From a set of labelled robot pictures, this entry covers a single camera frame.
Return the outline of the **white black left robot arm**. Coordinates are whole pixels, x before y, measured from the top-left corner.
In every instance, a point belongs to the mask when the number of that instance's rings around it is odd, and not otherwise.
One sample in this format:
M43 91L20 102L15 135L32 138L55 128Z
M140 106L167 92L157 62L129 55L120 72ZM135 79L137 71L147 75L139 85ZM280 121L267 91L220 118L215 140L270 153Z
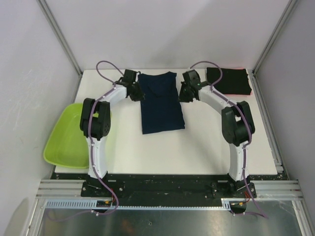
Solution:
M86 137L89 151L87 185L97 196L108 193L109 185L103 179L108 173L105 144L111 129L111 108L126 98L144 99L139 83L140 72L126 69L123 76L98 99L86 98L83 102L80 129Z

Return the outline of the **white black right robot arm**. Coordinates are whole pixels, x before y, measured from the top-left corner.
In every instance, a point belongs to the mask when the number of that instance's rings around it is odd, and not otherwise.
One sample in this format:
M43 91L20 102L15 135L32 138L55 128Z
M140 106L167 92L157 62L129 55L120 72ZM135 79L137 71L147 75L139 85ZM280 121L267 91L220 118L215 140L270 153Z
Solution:
M252 142L255 126L248 102L234 102L209 82L201 82L196 70L184 72L183 79L179 101L198 100L206 103L221 115L222 135L229 144L230 153L228 194L232 197L239 197L246 191L252 196L248 180L247 147Z

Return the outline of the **navy blue t shirt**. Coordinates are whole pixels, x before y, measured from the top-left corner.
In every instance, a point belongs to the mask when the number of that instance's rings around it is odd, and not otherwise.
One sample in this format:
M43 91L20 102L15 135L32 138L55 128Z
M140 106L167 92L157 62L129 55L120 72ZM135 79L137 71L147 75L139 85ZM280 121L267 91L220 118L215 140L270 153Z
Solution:
M140 101L142 134L185 129L176 87L177 74L140 74L138 83L144 99Z

